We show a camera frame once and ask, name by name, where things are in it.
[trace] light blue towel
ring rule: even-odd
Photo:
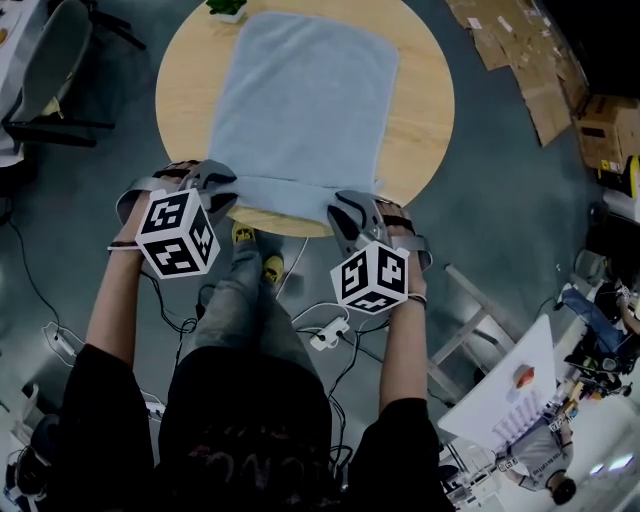
[[[325,224],[337,190],[373,192],[398,61],[387,40],[344,23],[252,16],[216,107],[209,158],[238,176],[220,191]]]

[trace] yellow shoe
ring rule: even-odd
[[[233,223],[233,228],[231,229],[231,240],[233,241],[233,245],[245,240],[253,240],[255,242],[256,232],[253,228],[236,221]]]
[[[273,284],[278,284],[284,274],[284,260],[282,256],[271,256],[262,265],[262,277],[268,279]]]

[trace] hand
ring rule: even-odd
[[[621,310],[627,309],[629,307],[629,299],[626,295],[620,295],[620,297],[618,297],[618,300],[616,301],[616,304]]]
[[[192,164],[189,162],[181,162],[181,163],[173,163],[165,167],[165,169],[188,169],[191,171],[197,164]],[[182,180],[180,178],[172,178],[170,176],[162,176],[163,180],[170,181],[171,183],[180,183]],[[133,210],[131,210],[131,215],[127,219],[127,222],[118,236],[116,236],[116,242],[131,242],[135,240],[136,235],[138,234],[138,229],[140,229],[140,224],[144,219],[144,212],[147,211],[147,206],[149,204],[149,192],[141,192],[138,196],[138,200],[136,204],[133,206]]]
[[[397,204],[377,202],[381,215],[393,215],[411,220],[409,214]],[[387,226],[389,236],[413,236],[413,233],[403,226]],[[427,283],[420,269],[420,259],[416,251],[409,253],[409,293],[418,293],[425,297],[427,295]]]

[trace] person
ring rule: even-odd
[[[117,241],[134,239],[147,203],[142,194]],[[408,219],[392,204],[380,210]],[[389,230],[407,233],[399,226]],[[330,471],[329,401],[275,299],[282,258],[263,264],[250,227],[236,223],[232,236],[231,271],[185,340],[171,381],[155,468],[145,401],[132,371],[143,257],[138,251],[110,255],[86,346],[65,389],[48,484],[55,506],[453,511],[437,477],[439,443],[426,409],[421,301],[408,300],[391,313],[379,417],[364,432],[343,491]],[[409,292],[424,297],[415,253],[408,274]]]
[[[596,346],[603,354],[636,359],[640,355],[640,321],[629,311],[629,291],[625,287],[616,291],[611,283],[604,283],[598,294],[599,297],[617,295],[616,305],[626,333],[613,325],[596,304],[571,285],[563,289],[558,305],[568,306],[591,327],[596,336]]]
[[[523,489],[549,491],[556,505],[564,505],[576,493],[576,483],[567,476],[573,460],[573,442],[566,422],[559,434],[551,431],[544,417],[538,420],[509,450],[509,454],[527,468],[529,476],[514,469],[504,473]]]

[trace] wooden tabletop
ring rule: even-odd
[[[429,183],[449,145],[454,118],[447,62],[427,26],[401,0],[249,0],[248,15],[262,11],[323,16],[377,33],[400,51],[377,177],[379,194],[401,205]],[[165,53],[156,89],[156,115],[173,161],[207,156],[216,103],[242,24],[228,25],[198,7]],[[262,231],[289,236],[331,234],[323,224],[251,208],[231,217]]]

